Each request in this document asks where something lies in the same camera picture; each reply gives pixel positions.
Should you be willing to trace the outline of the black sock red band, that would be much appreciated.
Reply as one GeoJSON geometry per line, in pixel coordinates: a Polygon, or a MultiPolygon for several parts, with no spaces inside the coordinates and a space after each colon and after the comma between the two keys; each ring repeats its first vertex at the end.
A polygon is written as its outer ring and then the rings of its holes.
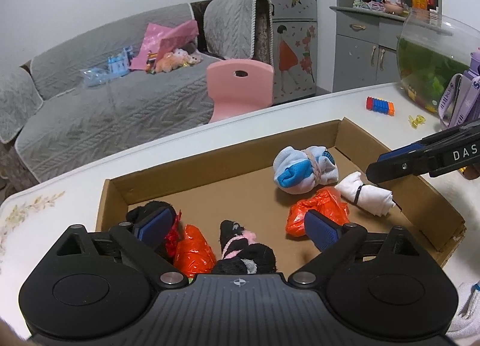
{"type": "Polygon", "coordinates": [[[149,201],[128,211],[126,221],[133,225],[132,232],[140,242],[172,261],[180,241],[181,216],[165,201],[149,201]]]}

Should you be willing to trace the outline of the orange bag green band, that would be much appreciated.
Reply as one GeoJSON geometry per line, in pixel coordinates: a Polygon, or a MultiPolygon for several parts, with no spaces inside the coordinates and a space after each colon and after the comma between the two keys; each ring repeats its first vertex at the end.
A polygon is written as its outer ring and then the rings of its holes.
{"type": "Polygon", "coordinates": [[[212,272],[216,265],[216,256],[196,226],[185,225],[183,237],[176,246],[173,265],[189,279],[198,274],[212,272]]]}

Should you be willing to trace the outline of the white blue sock bundle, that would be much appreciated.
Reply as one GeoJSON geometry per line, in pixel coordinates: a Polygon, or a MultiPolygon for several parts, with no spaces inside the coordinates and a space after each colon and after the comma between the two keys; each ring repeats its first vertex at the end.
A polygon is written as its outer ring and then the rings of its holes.
{"type": "Polygon", "coordinates": [[[272,168],[276,186],[292,195],[337,183],[339,177],[335,159],[324,146],[310,146],[304,150],[287,146],[278,153],[272,168]]]}

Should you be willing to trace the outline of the black sock pink band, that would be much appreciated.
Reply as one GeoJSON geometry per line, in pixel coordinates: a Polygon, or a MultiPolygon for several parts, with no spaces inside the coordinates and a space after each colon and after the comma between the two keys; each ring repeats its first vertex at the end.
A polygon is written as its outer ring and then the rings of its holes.
{"type": "Polygon", "coordinates": [[[220,224],[221,258],[212,268],[214,275],[263,275],[277,272],[273,250],[256,241],[256,234],[238,222],[220,224]]]}

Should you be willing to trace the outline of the yellow candy wrapper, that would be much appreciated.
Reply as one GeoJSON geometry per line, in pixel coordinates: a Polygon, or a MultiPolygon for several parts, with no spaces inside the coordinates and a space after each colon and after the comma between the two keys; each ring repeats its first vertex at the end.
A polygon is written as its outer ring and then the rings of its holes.
{"type": "Polygon", "coordinates": [[[419,125],[422,125],[425,123],[425,117],[422,115],[417,115],[415,117],[410,115],[408,117],[408,122],[412,128],[417,128],[419,125]]]}

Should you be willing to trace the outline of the purple water bottle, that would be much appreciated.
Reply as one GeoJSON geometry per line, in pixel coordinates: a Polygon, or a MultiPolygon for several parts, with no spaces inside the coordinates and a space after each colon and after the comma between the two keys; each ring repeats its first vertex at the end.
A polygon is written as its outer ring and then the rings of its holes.
{"type": "Polygon", "coordinates": [[[455,127],[479,119],[479,50],[470,55],[470,66],[455,74],[439,102],[444,127],[455,127]]]}

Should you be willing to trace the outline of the colourful block toy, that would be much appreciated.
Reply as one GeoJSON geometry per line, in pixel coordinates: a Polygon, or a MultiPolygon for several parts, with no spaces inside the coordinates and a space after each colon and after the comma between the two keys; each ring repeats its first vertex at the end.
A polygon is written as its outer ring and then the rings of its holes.
{"type": "Polygon", "coordinates": [[[394,104],[392,102],[388,102],[387,100],[383,100],[376,97],[367,97],[365,106],[368,111],[373,111],[373,112],[377,112],[377,113],[381,113],[389,116],[395,115],[394,104]]]}

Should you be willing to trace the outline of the glass fish bowl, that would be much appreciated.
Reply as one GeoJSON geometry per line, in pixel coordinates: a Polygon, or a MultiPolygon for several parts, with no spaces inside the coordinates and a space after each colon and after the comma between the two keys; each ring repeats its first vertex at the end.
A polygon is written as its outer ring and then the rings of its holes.
{"type": "Polygon", "coordinates": [[[448,82],[469,68],[479,48],[479,30],[457,19],[412,9],[397,43],[403,89],[417,105],[435,113],[448,82]]]}

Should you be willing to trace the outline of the brown cardboard box tray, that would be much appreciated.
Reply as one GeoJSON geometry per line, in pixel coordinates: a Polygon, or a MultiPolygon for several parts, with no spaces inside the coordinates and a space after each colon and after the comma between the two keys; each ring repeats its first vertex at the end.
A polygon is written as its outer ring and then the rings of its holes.
{"type": "MultiPolygon", "coordinates": [[[[183,223],[196,226],[213,249],[219,247],[221,222],[239,222],[273,249],[281,272],[291,273],[317,251],[309,240],[293,239],[285,230],[297,197],[275,185],[272,162],[288,145],[327,146],[341,176],[365,172],[387,151],[366,130],[341,119],[153,166],[105,181],[96,230],[109,230],[138,205],[165,201],[181,213],[183,223]]],[[[395,202],[390,214],[376,217],[351,205],[348,218],[373,232],[404,226],[437,263],[446,263],[464,239],[464,218],[420,177],[403,177],[385,187],[395,202]]]]}

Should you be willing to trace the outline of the pink teapot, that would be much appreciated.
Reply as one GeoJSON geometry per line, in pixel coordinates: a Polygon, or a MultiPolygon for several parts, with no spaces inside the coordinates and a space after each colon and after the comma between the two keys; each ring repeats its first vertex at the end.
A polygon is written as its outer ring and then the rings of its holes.
{"type": "Polygon", "coordinates": [[[404,0],[382,0],[385,13],[401,16],[404,12],[404,0]]]}

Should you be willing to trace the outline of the grey covered sofa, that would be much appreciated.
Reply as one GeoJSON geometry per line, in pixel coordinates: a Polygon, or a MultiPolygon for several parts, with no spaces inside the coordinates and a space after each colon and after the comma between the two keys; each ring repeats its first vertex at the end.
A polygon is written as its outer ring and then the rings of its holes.
{"type": "Polygon", "coordinates": [[[207,124],[209,65],[231,58],[272,63],[269,0],[206,0],[149,10],[82,33],[1,73],[1,176],[22,191],[101,158],[207,124]],[[88,87],[84,74],[125,48],[138,53],[148,24],[186,21],[195,64],[134,70],[88,87]]]}

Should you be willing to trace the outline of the pink plastic child chair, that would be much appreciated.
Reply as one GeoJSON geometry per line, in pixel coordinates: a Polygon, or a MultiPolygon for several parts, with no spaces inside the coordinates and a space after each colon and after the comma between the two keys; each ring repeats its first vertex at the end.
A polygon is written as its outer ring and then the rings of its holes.
{"type": "Polygon", "coordinates": [[[273,67],[253,59],[228,59],[209,65],[208,97],[214,103],[210,122],[270,107],[273,79],[273,67]]]}

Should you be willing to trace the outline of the blue toy castle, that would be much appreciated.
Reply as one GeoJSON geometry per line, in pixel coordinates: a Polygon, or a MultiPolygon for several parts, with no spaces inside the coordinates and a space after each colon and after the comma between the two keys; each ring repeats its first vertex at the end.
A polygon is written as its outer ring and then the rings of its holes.
{"type": "Polygon", "coordinates": [[[130,64],[133,58],[133,47],[124,47],[118,55],[112,55],[107,58],[107,68],[110,78],[120,78],[130,72],[130,64]]]}

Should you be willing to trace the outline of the flower decorated refrigerator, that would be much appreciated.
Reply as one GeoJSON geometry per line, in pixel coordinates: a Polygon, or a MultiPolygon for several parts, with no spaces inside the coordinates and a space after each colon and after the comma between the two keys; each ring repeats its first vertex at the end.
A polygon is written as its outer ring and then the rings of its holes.
{"type": "Polygon", "coordinates": [[[270,0],[275,104],[317,91],[317,0],[270,0]]]}

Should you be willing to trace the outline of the pink plastic bag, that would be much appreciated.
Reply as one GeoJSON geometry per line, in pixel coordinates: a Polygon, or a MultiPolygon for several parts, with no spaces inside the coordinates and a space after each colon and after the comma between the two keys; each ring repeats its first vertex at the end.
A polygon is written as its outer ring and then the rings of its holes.
{"type": "Polygon", "coordinates": [[[131,70],[145,70],[149,53],[157,54],[157,59],[161,59],[168,52],[182,48],[194,41],[197,35],[199,35],[199,27],[194,19],[172,28],[149,23],[137,56],[133,57],[129,68],[131,70]]]}

